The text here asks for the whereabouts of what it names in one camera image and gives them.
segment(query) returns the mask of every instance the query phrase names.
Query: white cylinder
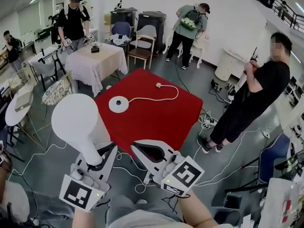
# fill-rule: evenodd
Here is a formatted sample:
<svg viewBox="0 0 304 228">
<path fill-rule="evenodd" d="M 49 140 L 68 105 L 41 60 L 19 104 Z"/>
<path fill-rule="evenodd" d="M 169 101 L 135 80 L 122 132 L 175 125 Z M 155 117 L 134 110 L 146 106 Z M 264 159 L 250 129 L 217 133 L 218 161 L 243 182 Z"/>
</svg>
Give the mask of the white cylinder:
<svg viewBox="0 0 304 228">
<path fill-rule="evenodd" d="M 102 162 L 95 144 L 111 139 L 91 97 L 73 94 L 63 98 L 53 111 L 52 128 L 58 138 L 80 151 L 88 164 Z"/>
</svg>

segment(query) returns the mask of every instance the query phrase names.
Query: black storage bin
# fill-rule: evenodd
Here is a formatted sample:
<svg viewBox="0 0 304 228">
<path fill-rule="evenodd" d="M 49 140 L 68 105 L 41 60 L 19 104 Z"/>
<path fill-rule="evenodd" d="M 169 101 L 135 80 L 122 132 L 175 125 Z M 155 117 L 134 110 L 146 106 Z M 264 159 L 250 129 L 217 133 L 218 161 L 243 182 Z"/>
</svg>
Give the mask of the black storage bin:
<svg viewBox="0 0 304 228">
<path fill-rule="evenodd" d="M 136 11 L 137 9 L 135 8 L 116 9 L 111 11 L 111 25 L 114 25 L 116 22 L 128 22 L 130 26 L 134 27 Z"/>
<path fill-rule="evenodd" d="M 162 39 L 165 30 L 166 17 L 166 14 L 159 11 L 145 11 L 139 14 L 137 30 L 142 29 L 146 25 L 153 25 L 156 28 L 157 39 L 154 46 L 154 53 L 160 53 L 164 48 Z"/>
</svg>

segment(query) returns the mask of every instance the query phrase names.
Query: staircase railing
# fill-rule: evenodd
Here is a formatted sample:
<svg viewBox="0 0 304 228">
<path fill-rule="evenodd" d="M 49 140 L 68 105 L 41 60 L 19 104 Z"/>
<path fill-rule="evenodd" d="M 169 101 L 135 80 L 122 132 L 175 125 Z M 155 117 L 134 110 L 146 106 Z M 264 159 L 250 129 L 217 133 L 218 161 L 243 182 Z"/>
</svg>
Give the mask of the staircase railing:
<svg viewBox="0 0 304 228">
<path fill-rule="evenodd" d="M 304 33 L 304 16 L 296 14 L 288 4 L 283 6 L 282 3 L 283 0 L 275 0 L 272 6 L 269 5 L 269 8 L 288 24 L 290 28 Z"/>
</svg>

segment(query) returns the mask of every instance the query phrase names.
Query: red tablecloth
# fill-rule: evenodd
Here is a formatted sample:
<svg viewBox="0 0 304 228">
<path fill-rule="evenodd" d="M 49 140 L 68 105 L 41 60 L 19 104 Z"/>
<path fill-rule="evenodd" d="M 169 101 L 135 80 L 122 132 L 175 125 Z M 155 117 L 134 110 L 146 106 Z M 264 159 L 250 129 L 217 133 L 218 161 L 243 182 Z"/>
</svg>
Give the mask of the red tablecloth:
<svg viewBox="0 0 304 228">
<path fill-rule="evenodd" d="M 134 100 L 123 113 L 114 113 L 109 109 L 109 101 L 114 96 L 123 96 L 128 100 L 176 96 L 175 88 L 157 88 L 157 83 L 173 85 L 147 70 L 137 69 L 95 99 L 111 141 L 129 154 L 132 154 L 130 144 L 142 139 L 161 140 L 179 150 L 191 127 L 198 121 L 203 101 L 180 87 L 175 100 Z"/>
</svg>

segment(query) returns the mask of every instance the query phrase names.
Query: white round disc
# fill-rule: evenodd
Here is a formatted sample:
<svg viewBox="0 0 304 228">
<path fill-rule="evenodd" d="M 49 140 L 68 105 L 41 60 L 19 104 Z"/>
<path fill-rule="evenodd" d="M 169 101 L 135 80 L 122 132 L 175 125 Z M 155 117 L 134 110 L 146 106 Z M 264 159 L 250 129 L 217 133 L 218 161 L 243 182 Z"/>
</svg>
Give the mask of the white round disc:
<svg viewBox="0 0 304 228">
<path fill-rule="evenodd" d="M 129 107 L 129 101 L 123 96 L 115 96 L 109 101 L 109 108 L 112 112 L 122 113 Z"/>
</svg>

